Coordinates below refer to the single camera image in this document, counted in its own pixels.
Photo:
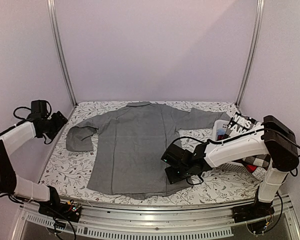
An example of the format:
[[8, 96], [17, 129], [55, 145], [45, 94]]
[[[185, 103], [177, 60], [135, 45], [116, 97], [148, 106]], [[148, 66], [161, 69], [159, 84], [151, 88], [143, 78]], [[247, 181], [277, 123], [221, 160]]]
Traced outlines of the grey long sleeve shirt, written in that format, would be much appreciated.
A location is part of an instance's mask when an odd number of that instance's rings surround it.
[[144, 200], [167, 197], [189, 185], [170, 184], [161, 157], [169, 144], [181, 145], [179, 130], [211, 129], [217, 120], [230, 120], [226, 112], [192, 108], [180, 110], [166, 104], [132, 102], [88, 118], [71, 127], [66, 149], [96, 150], [87, 188], [106, 195]]

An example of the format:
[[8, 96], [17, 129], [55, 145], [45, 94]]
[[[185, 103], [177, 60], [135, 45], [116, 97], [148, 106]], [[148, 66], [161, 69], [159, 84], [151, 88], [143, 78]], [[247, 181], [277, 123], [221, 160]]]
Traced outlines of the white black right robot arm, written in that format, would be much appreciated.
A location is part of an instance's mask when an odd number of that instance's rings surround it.
[[169, 166], [165, 169], [170, 184], [201, 176], [203, 172], [235, 160], [269, 155], [270, 163], [257, 191], [257, 200], [249, 206], [252, 218], [259, 218], [268, 210], [286, 175], [300, 163], [299, 147], [295, 134], [272, 115], [263, 123], [241, 135], [220, 141], [207, 140], [198, 144], [193, 152], [171, 143], [161, 160]]

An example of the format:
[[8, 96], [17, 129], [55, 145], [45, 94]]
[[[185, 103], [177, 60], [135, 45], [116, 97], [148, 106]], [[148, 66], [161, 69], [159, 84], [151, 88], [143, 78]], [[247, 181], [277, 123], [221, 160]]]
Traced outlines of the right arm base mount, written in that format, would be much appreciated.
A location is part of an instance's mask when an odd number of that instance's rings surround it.
[[232, 218], [235, 223], [264, 218], [275, 213], [272, 203], [255, 200], [253, 203], [239, 205], [231, 208]]

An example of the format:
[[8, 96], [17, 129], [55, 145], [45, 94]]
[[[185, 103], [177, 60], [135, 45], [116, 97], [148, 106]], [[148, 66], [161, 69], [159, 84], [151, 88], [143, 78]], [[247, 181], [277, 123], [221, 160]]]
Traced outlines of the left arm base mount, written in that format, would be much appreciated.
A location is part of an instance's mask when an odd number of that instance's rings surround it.
[[67, 202], [40, 201], [38, 212], [48, 217], [78, 223], [81, 217], [82, 205], [74, 203], [73, 200]]

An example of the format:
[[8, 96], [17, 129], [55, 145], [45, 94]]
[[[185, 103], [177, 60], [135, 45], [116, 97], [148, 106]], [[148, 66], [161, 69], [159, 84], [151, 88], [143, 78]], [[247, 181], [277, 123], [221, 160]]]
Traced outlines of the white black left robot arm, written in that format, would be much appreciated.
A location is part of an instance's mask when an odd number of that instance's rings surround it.
[[51, 117], [23, 119], [0, 133], [0, 196], [38, 202], [53, 216], [64, 213], [64, 205], [54, 187], [45, 186], [19, 176], [11, 163], [11, 155], [34, 138], [53, 140], [68, 119], [58, 111]]

